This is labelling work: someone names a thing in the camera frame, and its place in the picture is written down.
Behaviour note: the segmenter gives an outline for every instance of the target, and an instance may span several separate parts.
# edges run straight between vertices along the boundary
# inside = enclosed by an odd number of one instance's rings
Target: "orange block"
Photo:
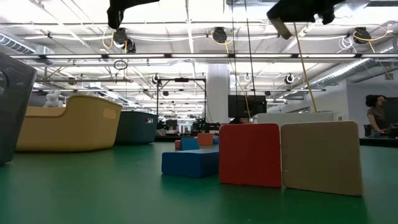
[[[213,145],[213,134],[200,133],[198,134],[199,146],[212,146]]]
[[[181,145],[181,140],[175,140],[174,146],[176,151],[180,150],[180,145]]]

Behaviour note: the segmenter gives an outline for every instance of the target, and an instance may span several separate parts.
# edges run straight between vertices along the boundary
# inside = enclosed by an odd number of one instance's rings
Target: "green floor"
[[[173,143],[17,154],[0,167],[0,223],[398,223],[398,149],[362,147],[364,197],[162,175]]]

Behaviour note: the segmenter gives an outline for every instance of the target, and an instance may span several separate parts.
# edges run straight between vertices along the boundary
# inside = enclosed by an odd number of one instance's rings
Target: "ceiling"
[[[107,26],[106,10],[109,0],[42,0],[44,8],[38,6],[38,0],[2,0],[0,2],[0,32],[15,35],[29,44],[43,45],[53,50],[55,54],[119,54],[123,49],[111,44],[111,33]],[[124,12],[121,27],[127,29],[128,36],[134,41],[139,54],[154,53],[298,53],[295,38],[284,40],[277,37],[277,31],[266,17],[272,4],[250,4],[248,13],[242,4],[225,5],[223,0],[160,0],[160,2],[145,4],[130,8]],[[300,45],[303,53],[351,53],[366,52],[369,45],[347,44],[344,50],[341,44],[343,36],[352,34],[355,27],[366,27],[373,38],[386,34],[387,25],[390,30],[384,38],[373,42],[374,45],[387,41],[395,36],[398,29],[395,7],[365,7],[355,11],[348,7],[340,7],[336,11],[336,19],[329,25],[298,23]],[[224,27],[230,38],[235,32],[235,41],[227,46],[215,43],[208,35],[215,27]],[[294,33],[293,24],[287,24]],[[0,46],[7,54],[18,54],[13,50]],[[117,70],[113,66],[91,67],[59,67],[50,66],[47,73],[54,73],[55,80],[76,77],[98,79],[102,88],[153,88],[151,79],[154,74],[161,78],[205,78],[208,72],[206,61],[171,61],[152,59],[147,66],[146,60],[130,60],[131,66],[118,73],[118,77],[127,77],[130,82],[101,82],[100,79],[114,78]],[[301,63],[283,62],[238,62],[236,68],[228,63],[231,74],[236,72],[243,88],[250,87],[244,76],[254,72],[255,84],[258,88],[291,88],[284,84],[287,74],[301,77]],[[310,79],[336,65],[335,63],[305,63]],[[43,78],[44,67],[36,67],[39,77]],[[303,79],[296,79],[292,86],[301,84]],[[67,83],[52,83],[62,88],[84,88],[82,83],[70,86]],[[203,98],[203,92],[195,83],[170,83],[167,88],[197,88],[196,92],[170,93],[169,98]],[[154,102],[151,95],[155,93],[121,93],[134,102]]]

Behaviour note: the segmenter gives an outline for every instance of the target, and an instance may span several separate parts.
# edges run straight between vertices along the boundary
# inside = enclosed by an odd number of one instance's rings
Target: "person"
[[[230,124],[249,124],[249,119],[247,118],[234,118]]]
[[[366,106],[368,109],[368,120],[372,126],[372,137],[379,138],[380,133],[389,132],[390,124],[384,119],[383,104],[387,101],[387,97],[382,95],[366,96]]]

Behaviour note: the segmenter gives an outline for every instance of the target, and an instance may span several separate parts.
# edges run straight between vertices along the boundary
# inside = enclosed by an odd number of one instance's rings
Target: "beige board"
[[[358,126],[352,121],[281,127],[282,180],[286,187],[362,195]]]
[[[74,95],[66,108],[28,107],[17,151],[79,152],[113,146],[122,106]]]

